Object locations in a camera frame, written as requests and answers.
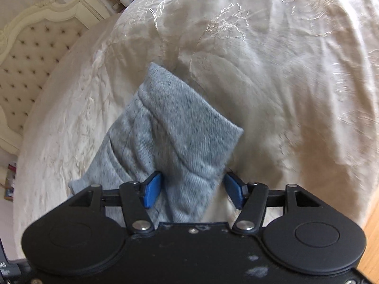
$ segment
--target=white duvet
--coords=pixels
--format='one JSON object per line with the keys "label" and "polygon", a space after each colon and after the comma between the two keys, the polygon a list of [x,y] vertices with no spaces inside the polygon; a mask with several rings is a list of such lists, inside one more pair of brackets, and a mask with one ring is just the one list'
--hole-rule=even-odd
{"label": "white duvet", "polygon": [[[377,187],[378,10],[378,0],[135,0],[89,30],[27,121],[18,255],[24,229],[67,198],[150,62],[244,129],[229,164],[244,181],[300,184],[362,225]],[[204,220],[235,216],[220,188]]]}

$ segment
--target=carved headboard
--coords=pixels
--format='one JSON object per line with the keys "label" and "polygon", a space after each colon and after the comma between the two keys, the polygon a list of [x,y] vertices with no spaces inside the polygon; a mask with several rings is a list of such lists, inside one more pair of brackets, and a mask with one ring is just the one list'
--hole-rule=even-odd
{"label": "carved headboard", "polygon": [[99,0],[45,0],[0,30],[1,148],[18,153],[23,126],[50,73],[81,35],[108,17]]}

